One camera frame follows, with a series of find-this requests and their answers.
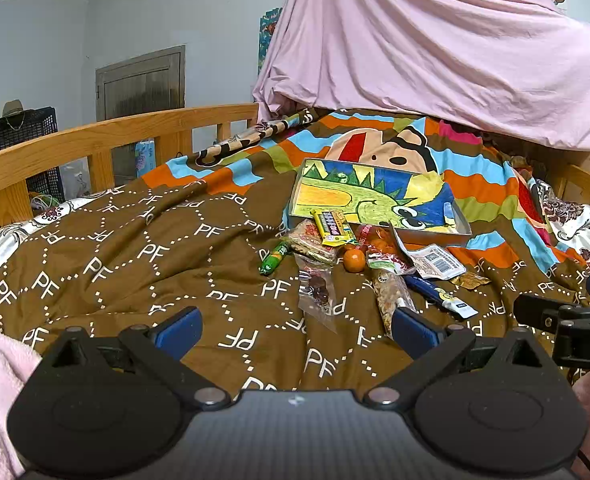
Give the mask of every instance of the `wooden door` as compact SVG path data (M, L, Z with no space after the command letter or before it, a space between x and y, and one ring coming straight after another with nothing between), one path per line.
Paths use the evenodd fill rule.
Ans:
M98 121L184 107L184 46L112 64L95 75ZM135 144L114 148L111 158L116 186L137 178Z

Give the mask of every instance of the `plastic snack bag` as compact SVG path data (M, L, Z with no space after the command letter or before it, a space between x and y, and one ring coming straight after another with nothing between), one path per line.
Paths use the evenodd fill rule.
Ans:
M388 337L393 339L390 325L395 309L405 306L413 312L417 312L411 295L406 287L404 278L384 269L373 269L373 288L379 314L384 323L384 331Z
M289 251L289 245L286 242L280 242L277 246L264 258L259 267L259 273L262 276L272 274L275 269L281 264L281 261Z
M367 264L371 269L388 270L395 274L415 272L412 264L406 261L387 228L365 224L360 226L358 244L365 248Z
M301 254L295 254L299 267L299 303L297 307L315 317L329 330L337 333L332 315L335 287L332 267Z
M390 226L389 231L395 238L397 247L409 257L415 266L415 270L422 278L450 280L466 272L466 267L446 249L431 244L417 251L409 251L392 226Z
M355 235L341 209L312 209L310 213L322 238L322 245L338 247L354 244Z
M314 260L330 265L337 261L338 248L322 245L322 237L319 235L315 222L311 219L303 220L281 239L296 253L305 254Z

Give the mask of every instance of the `pink canopy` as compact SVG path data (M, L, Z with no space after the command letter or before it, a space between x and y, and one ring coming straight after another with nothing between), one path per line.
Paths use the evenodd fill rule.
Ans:
M253 90L590 150L590 25L551 0L288 0Z

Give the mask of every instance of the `wooden bed frame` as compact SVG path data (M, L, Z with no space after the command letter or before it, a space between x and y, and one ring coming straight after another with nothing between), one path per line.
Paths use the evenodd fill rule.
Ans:
M233 121L256 124L257 110L257 104L239 104L152 112L86 124L1 150L0 227L33 218L25 181L30 176L87 156L92 191L102 191L114 187L110 149L153 137L160 165L178 152L193 152L193 128L216 124L221 141L230 137ZM590 203L590 153L554 150L517 139L510 142L519 143L514 151L547 164L557 196L579 193L579 198L573 198Z

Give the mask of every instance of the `snack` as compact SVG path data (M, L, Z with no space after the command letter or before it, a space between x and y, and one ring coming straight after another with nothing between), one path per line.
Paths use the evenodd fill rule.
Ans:
M362 225L357 241L366 247L367 262L371 269L385 269L395 274L415 272L395 247L395 240L386 228Z
M419 276L404 276L404 280L406 285L414 291L419 292L422 296L437 303L439 306L443 306L446 310L458 314L462 319L468 319L478 313L472 306L424 278L420 278Z
M344 253L344 269L348 272L362 272L366 266L366 256L359 249L350 249Z
M299 267L299 302L297 307L333 332L337 332L332 310L335 304L335 287L331 276L332 267L306 256L295 254Z
M359 247L355 244L344 244L343 246L340 247L339 253L343 254L346 251L350 251L351 249L359 249Z
M395 309L405 306L417 312L411 295L403 278L383 269L373 269L373 288L377 299L377 307L384 323L386 335L393 339L391 322Z
M288 251L289 245L286 242L278 243L273 251L264 258L262 265L259 267L259 273L262 276L271 274L281 264L282 259Z
M310 213L319 229L322 245L338 247L355 241L355 235L341 209L312 209Z
M337 261L338 248L322 245L317 226L311 219L304 219L296 228L288 231L281 240L286 242L292 251L310 256L319 262L334 264Z
M422 278L450 280L466 272L466 267L449 251L442 249L440 246L431 244L417 251L409 251L395 229L391 227L390 232L395 238L395 245L405 254L408 261Z
M450 280L453 285L462 286L467 290L475 290L480 285L486 285L486 283L490 283L491 280L485 278L484 276L480 276L475 274L475 272L470 272L467 270L464 274L459 276L455 276L452 280Z

